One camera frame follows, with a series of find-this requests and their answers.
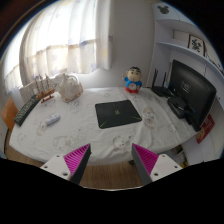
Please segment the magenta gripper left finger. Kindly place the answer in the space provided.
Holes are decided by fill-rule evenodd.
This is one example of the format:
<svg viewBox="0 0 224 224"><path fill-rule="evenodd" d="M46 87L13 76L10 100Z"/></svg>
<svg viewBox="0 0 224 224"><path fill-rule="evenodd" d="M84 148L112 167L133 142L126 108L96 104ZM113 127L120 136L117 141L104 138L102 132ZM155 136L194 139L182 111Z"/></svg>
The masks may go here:
<svg viewBox="0 0 224 224"><path fill-rule="evenodd" d="M79 184L90 155L91 146L87 144L66 155L55 155L41 168L72 183Z"/></svg>

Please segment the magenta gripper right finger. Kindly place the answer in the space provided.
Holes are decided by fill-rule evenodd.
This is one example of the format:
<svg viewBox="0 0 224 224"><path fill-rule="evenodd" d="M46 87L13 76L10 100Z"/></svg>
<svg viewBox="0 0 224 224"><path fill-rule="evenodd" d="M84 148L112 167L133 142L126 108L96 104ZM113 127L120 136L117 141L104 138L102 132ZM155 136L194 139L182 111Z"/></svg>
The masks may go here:
<svg viewBox="0 0 224 224"><path fill-rule="evenodd" d="M157 181L182 169L166 154L157 155L150 150L132 144L132 157L144 185Z"/></svg>

